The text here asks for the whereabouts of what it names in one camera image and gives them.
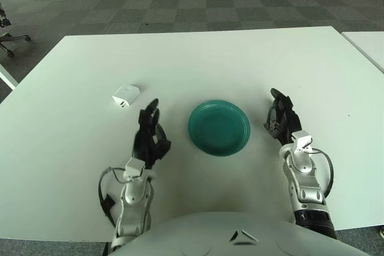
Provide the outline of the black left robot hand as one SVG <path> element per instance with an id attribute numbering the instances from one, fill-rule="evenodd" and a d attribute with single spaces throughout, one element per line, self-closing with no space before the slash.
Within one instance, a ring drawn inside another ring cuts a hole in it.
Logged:
<path id="1" fill-rule="evenodd" d="M 150 170 L 155 162 L 162 159 L 170 150 L 171 141 L 167 139 L 163 127 L 159 124 L 160 111 L 158 98 L 152 100 L 139 113 L 139 130 L 137 131 L 131 156 L 145 163 Z"/>

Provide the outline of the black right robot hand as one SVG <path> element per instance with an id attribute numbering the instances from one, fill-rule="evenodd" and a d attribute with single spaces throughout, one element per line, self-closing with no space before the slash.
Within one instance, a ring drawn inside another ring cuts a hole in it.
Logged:
<path id="1" fill-rule="evenodd" d="M 278 140 L 282 146 L 293 143 L 292 134 L 302 130 L 299 116 L 293 110 L 290 97 L 285 96 L 276 88 L 271 89 L 271 95 L 274 100 L 263 126 L 269 135 Z"/>

